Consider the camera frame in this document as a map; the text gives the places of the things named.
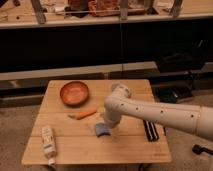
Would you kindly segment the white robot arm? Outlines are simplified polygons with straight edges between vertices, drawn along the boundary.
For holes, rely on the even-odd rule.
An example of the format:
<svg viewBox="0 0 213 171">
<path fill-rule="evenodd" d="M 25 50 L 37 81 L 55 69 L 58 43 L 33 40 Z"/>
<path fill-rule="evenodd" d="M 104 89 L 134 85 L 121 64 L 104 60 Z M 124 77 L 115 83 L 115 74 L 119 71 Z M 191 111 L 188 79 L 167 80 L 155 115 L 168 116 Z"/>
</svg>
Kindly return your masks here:
<svg viewBox="0 0 213 171">
<path fill-rule="evenodd" d="M 104 121 L 116 127 L 123 115 L 171 127 L 213 142 L 213 108 L 131 99 L 124 84 L 114 84 L 104 100 Z"/>
</svg>

